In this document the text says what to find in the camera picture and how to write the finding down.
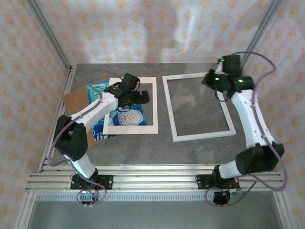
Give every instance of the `cable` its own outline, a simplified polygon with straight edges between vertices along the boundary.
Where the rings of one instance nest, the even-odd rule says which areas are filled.
[[[211,191],[212,189],[217,189],[217,190],[222,191],[222,192],[225,194],[225,196],[226,196],[226,198],[227,198],[227,200],[228,200],[228,202],[229,202],[228,195],[226,194],[226,192],[225,192],[222,188],[219,188],[219,187],[211,187],[211,188],[207,189],[206,192],[205,192],[205,194],[204,194],[204,199],[205,199],[205,201],[208,203],[208,205],[211,205],[211,206],[213,206],[213,207],[226,207],[226,206],[232,206],[232,205],[237,204],[238,202],[240,202],[240,201],[250,192],[250,190],[254,187],[254,185],[255,185],[256,183],[257,183],[257,181],[254,180],[253,184],[248,188],[248,190],[247,190],[245,193],[243,193],[242,196],[241,196],[237,201],[235,201],[234,203],[223,204],[223,205],[218,204],[218,205],[217,205],[217,204],[215,204],[215,203],[213,203],[213,202],[210,202],[210,201],[208,200],[208,197],[207,197],[208,192]]]
[[[249,174],[250,176],[254,177],[256,180],[258,180],[259,182],[261,182],[262,184],[264,184],[266,187],[270,188],[272,191],[283,191],[286,186],[287,186],[287,183],[288,183],[288,172],[287,172],[287,169],[286,169],[286,166],[285,166],[285,163],[283,161],[283,159],[281,158],[281,156],[277,153],[277,151],[275,150],[275,148],[273,147],[272,143],[269,141],[269,139],[266,137],[266,133],[262,127],[262,124],[261,122],[259,121],[259,118],[258,118],[258,114],[257,114],[257,110],[256,110],[256,106],[255,106],[255,96],[256,96],[256,92],[258,90],[258,85],[261,83],[261,81],[267,77],[268,75],[272,74],[275,72],[276,70],[276,67],[275,67],[275,64],[269,60],[267,57],[265,57],[264,55],[260,54],[260,53],[257,53],[257,52],[249,52],[249,51],[242,51],[242,52],[235,52],[235,53],[232,53],[230,55],[237,55],[237,54],[254,54],[254,55],[258,55],[262,58],[264,58],[266,61],[268,61],[271,66],[272,66],[272,70],[270,70],[269,72],[265,73],[264,75],[262,75],[256,85],[254,86],[254,90],[253,90],[253,93],[252,93],[252,110],[253,110],[253,113],[254,113],[254,118],[255,118],[255,121],[258,125],[258,128],[259,130],[261,131],[262,135],[263,135],[263,138],[265,140],[265,142],[268,144],[268,146],[271,148],[272,152],[274,153],[274,155],[276,156],[276,158],[278,159],[278,161],[280,162],[282,168],[283,168],[283,172],[284,172],[284,181],[283,181],[283,185],[280,187],[280,188],[274,188],[274,187],[271,187],[270,185],[268,185],[266,182],[264,182],[263,180],[259,179],[257,176],[253,175],[253,174]]]
[[[121,78],[120,76],[118,76],[117,74],[115,74],[115,73],[113,73],[113,72],[107,71],[107,70],[96,70],[96,71],[93,71],[93,72],[91,72],[91,73],[88,75],[88,77],[90,77],[93,73],[96,73],[96,72],[106,72],[106,73],[110,73],[110,74],[113,74],[113,75],[115,75],[116,77],[118,77],[120,80],[122,80],[122,78]],[[78,203],[79,205],[82,205],[82,206],[84,206],[84,207],[86,207],[87,204],[83,204],[82,202],[79,201],[79,195],[80,195],[82,192],[89,192],[89,193],[93,196],[93,198],[95,199],[95,202],[93,202],[93,203],[90,204],[90,206],[93,207],[94,205],[100,203],[101,201],[103,201],[103,200],[105,199],[105,197],[106,197],[106,195],[107,195],[107,190],[106,190],[105,187],[102,186],[101,184],[98,184],[98,183],[96,183],[96,182],[93,182],[93,181],[87,179],[86,177],[84,177],[84,176],[83,176],[83,175],[73,166],[72,162],[71,162],[70,160],[68,160],[68,159],[65,159],[65,160],[62,160],[62,161],[60,161],[60,162],[58,162],[58,163],[56,163],[56,164],[53,164],[52,161],[51,161],[51,155],[52,155],[53,150],[54,150],[54,148],[55,148],[55,145],[56,145],[56,143],[58,142],[58,140],[59,140],[59,138],[61,137],[61,135],[62,135],[62,134],[63,134],[63,133],[64,133],[73,123],[75,123],[77,120],[79,120],[82,116],[84,116],[84,115],[86,115],[87,113],[89,113],[89,112],[91,112],[92,110],[94,110],[94,109],[102,102],[102,93],[101,93],[99,90],[97,90],[96,88],[94,88],[91,84],[89,84],[89,87],[92,88],[93,90],[95,90],[95,91],[100,95],[100,98],[98,99],[98,100],[99,100],[98,103],[97,103],[95,106],[93,106],[92,108],[90,108],[89,110],[87,110],[87,111],[85,111],[84,113],[82,113],[80,116],[78,116],[78,117],[74,118],[73,120],[71,120],[71,121],[70,121],[70,122],[69,122],[69,123],[68,123],[68,124],[67,124],[67,125],[57,134],[57,136],[54,138],[54,141],[53,141],[53,143],[52,143],[52,145],[51,145],[51,148],[50,148],[50,150],[49,150],[49,153],[48,153],[48,164],[49,164],[51,167],[58,166],[58,165],[60,165],[60,164],[62,164],[62,163],[64,163],[64,162],[68,161],[68,163],[71,165],[71,167],[75,170],[76,174],[79,175],[83,180],[85,180],[85,181],[87,181],[87,182],[89,182],[89,183],[91,183],[91,184],[97,185],[97,186],[99,186],[100,188],[102,188],[102,189],[104,190],[104,195],[103,195],[103,197],[102,197],[101,199],[98,199],[98,193],[97,193],[97,195],[95,196],[95,195],[93,194],[93,192],[90,191],[90,190],[81,190],[81,191],[76,195],[76,201],[77,201],[77,203]]]
[[[116,108],[116,110],[117,110],[118,112],[120,112],[120,113],[126,113],[126,112],[130,111],[131,108],[132,108],[132,106],[130,105],[130,106],[129,106],[129,109],[128,109],[127,111],[119,110],[119,108]]]
[[[214,95],[215,95],[215,98],[220,101],[220,102],[227,102],[229,100],[229,97],[228,97],[228,93],[227,93],[227,97],[225,100],[220,100],[219,97],[218,97],[218,94],[217,94],[217,88],[215,87],[215,90],[214,90]]]
[[[249,179],[249,180],[244,180],[244,181],[253,181],[253,184],[250,186],[250,188],[249,188],[249,189],[248,189],[248,190],[247,190],[247,191],[246,191],[246,192],[245,192],[236,202],[231,203],[231,204],[226,204],[226,205],[217,205],[217,204],[212,203],[212,202],[210,202],[210,201],[207,200],[207,193],[208,193],[210,190],[212,190],[212,189],[217,189],[217,190],[221,190],[223,193],[225,193],[225,191],[224,191],[223,189],[217,188],[217,187],[211,187],[211,188],[207,189],[207,191],[206,191],[205,194],[204,194],[204,197],[205,197],[206,202],[207,202],[209,205],[213,206],[213,207],[225,207],[225,206],[231,206],[231,205],[237,204],[239,201],[241,201],[241,200],[245,197],[245,195],[247,195],[247,194],[249,193],[249,191],[254,187],[254,185],[257,183],[257,181],[261,182],[263,185],[265,185],[266,187],[268,187],[268,188],[271,189],[272,191],[283,191],[283,190],[286,188],[287,183],[288,183],[288,172],[287,172],[285,163],[284,163],[284,161],[282,160],[281,156],[280,156],[280,155],[278,154],[278,152],[276,151],[276,149],[273,147],[272,143],[271,143],[271,142],[269,141],[269,139],[266,137],[266,133],[265,133],[263,127],[262,127],[262,124],[261,124],[259,118],[258,118],[256,106],[255,106],[255,104],[254,104],[254,103],[255,103],[255,96],[256,96],[256,93],[257,93],[257,90],[258,90],[258,85],[261,83],[261,81],[262,81],[265,77],[267,77],[268,75],[270,75],[270,74],[272,74],[272,73],[275,72],[276,66],[275,66],[275,64],[274,64],[271,60],[269,60],[267,57],[265,57],[264,55],[262,55],[262,54],[260,54],[260,53],[257,53],[257,52],[241,51],[241,52],[232,53],[232,54],[230,54],[230,56],[231,56],[231,55],[238,55],[238,54],[254,54],[254,55],[258,55],[258,56],[264,58],[266,61],[268,61],[268,62],[271,64],[271,66],[272,66],[272,70],[270,70],[269,72],[267,72],[267,73],[265,73],[264,75],[262,75],[261,77],[259,77],[259,79],[258,79],[256,85],[254,86],[254,90],[253,90],[253,93],[252,93],[252,110],[253,110],[253,114],[254,114],[255,121],[256,121],[256,123],[257,123],[257,125],[258,125],[259,130],[260,130],[261,133],[262,133],[262,136],[263,136],[265,142],[266,142],[266,143],[268,144],[268,146],[271,148],[272,152],[274,153],[274,155],[276,156],[276,158],[279,160],[279,162],[280,162],[280,164],[281,164],[281,166],[282,166],[282,168],[283,168],[284,180],[283,180],[283,185],[282,185],[281,187],[279,187],[279,188],[274,188],[274,187],[268,185],[266,182],[264,182],[263,180],[261,180],[260,178],[258,178],[258,177],[257,177],[256,175],[254,175],[254,174],[247,174],[247,175],[243,175],[243,176],[236,177],[237,179],[239,179],[239,178],[242,178],[242,177],[245,177],[245,176],[251,176],[251,177],[255,178],[255,180],[251,180],[251,179]]]

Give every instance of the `blue printed paper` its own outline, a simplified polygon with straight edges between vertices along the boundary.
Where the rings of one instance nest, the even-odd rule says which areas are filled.
[[[104,92],[109,85],[109,80],[91,84],[95,89]],[[87,85],[87,93],[89,104],[93,103],[100,95]],[[116,135],[103,135],[104,119],[100,119],[97,124],[93,126],[93,138],[95,141],[113,137]],[[143,109],[141,105],[119,108],[118,110],[109,113],[109,125],[147,125]]]

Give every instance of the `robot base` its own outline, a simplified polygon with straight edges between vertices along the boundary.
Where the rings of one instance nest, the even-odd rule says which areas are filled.
[[[111,190],[113,185],[113,175],[98,175],[95,182],[103,185],[106,190]],[[70,189],[72,190],[83,190],[83,189],[97,190],[98,188],[99,187],[97,185],[92,186],[91,183],[84,181],[77,174],[71,177]]]
[[[239,189],[239,182],[235,178],[223,179],[219,173],[219,166],[215,166],[212,174],[199,174],[195,177],[198,189],[207,190],[211,187],[221,189]]]

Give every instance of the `black plastic bracket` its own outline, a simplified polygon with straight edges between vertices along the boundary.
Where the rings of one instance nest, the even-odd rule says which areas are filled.
[[[283,144],[272,142],[272,146],[280,156],[284,154]],[[278,162],[271,148],[260,144],[239,153],[235,160],[237,169],[242,175],[272,171]]]
[[[58,118],[54,139],[69,122],[71,122],[71,117],[64,114]],[[55,148],[63,155],[67,155],[72,161],[81,159],[88,149],[87,132],[84,124],[73,123],[60,136]]]
[[[240,55],[223,56],[223,72],[231,77],[240,77],[242,68],[240,66]]]
[[[222,179],[219,174],[219,166],[216,166],[212,174],[199,174],[195,177],[198,189],[207,190],[211,187],[221,189],[239,189],[239,182],[235,178]]]
[[[96,183],[99,183],[105,187],[106,190],[111,190],[113,186],[113,175],[97,175]],[[71,186],[72,190],[83,190],[83,189],[101,189],[98,186],[91,186],[90,183],[84,181],[77,174],[74,174],[71,177]]]
[[[126,73],[122,82],[108,86],[105,92],[113,94],[119,100],[119,107],[146,104],[150,101],[149,94],[147,91],[142,91],[142,94],[135,91],[138,83],[139,78]]]

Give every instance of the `glass panel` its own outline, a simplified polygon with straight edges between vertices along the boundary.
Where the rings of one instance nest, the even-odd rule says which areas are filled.
[[[240,197],[232,195],[230,201]],[[92,209],[75,201],[36,201],[29,229],[281,229],[272,192],[250,192],[236,205],[216,208],[202,201],[114,202]]]
[[[178,136],[229,130],[220,102],[202,80],[167,81]]]

